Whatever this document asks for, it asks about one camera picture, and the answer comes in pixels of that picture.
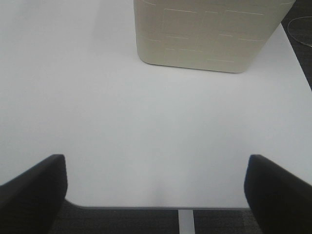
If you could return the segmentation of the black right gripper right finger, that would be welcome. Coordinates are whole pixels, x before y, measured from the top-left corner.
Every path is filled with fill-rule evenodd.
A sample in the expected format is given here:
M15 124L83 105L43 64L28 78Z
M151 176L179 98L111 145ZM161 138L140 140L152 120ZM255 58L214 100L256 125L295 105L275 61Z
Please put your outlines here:
M265 234L312 232L312 187L262 155L251 155L244 193Z

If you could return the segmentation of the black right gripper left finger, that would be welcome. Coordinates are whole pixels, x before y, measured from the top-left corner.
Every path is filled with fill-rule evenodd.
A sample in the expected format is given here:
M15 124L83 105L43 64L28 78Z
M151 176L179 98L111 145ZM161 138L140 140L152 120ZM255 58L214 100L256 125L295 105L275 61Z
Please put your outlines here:
M0 232L46 234L65 200L64 155L51 155L0 187Z

